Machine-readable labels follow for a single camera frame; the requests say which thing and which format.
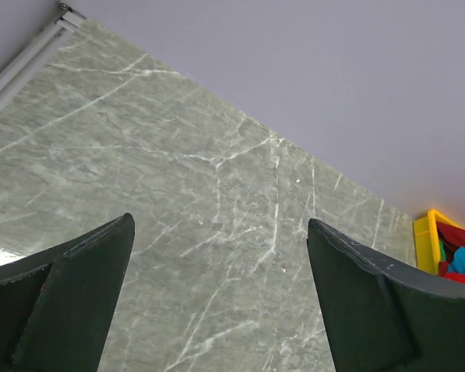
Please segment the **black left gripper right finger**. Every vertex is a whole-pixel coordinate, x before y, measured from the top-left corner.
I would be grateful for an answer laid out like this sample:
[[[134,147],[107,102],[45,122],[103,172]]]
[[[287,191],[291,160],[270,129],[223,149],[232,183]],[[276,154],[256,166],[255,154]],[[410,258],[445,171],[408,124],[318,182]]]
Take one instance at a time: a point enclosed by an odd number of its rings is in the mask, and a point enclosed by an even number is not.
[[[465,371],[465,284],[319,219],[308,222],[307,248],[337,371]]]

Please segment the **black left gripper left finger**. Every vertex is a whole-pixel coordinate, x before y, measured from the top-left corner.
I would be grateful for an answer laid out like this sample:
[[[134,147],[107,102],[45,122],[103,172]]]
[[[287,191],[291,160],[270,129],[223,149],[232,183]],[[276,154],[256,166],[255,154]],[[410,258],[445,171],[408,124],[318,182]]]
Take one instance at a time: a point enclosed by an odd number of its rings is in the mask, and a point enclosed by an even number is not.
[[[0,266],[0,371],[96,371],[134,237],[126,213]]]

